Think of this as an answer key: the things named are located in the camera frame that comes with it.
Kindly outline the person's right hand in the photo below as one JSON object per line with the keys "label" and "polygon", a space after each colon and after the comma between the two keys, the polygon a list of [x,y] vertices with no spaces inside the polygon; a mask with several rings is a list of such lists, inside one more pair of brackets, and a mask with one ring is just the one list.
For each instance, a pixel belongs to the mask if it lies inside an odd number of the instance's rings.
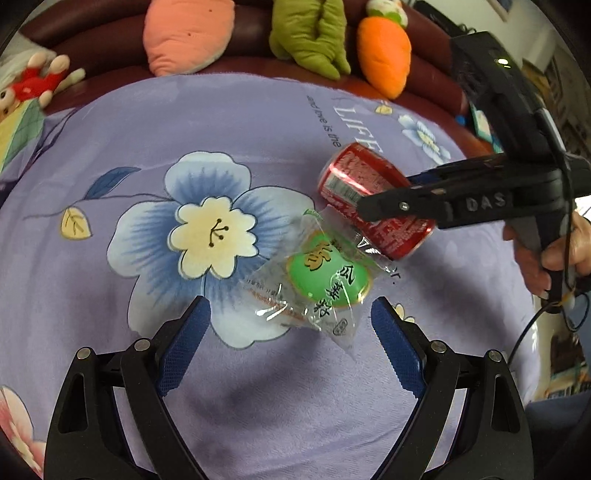
{"label": "person's right hand", "polygon": [[[590,275],[590,222],[578,212],[574,212],[572,226],[569,265],[575,267],[579,277],[587,277]],[[562,237],[553,242],[541,254],[528,250],[509,225],[504,226],[503,239],[513,243],[514,259],[527,289],[543,298],[552,284],[549,271],[562,271],[565,267],[566,238]]]}

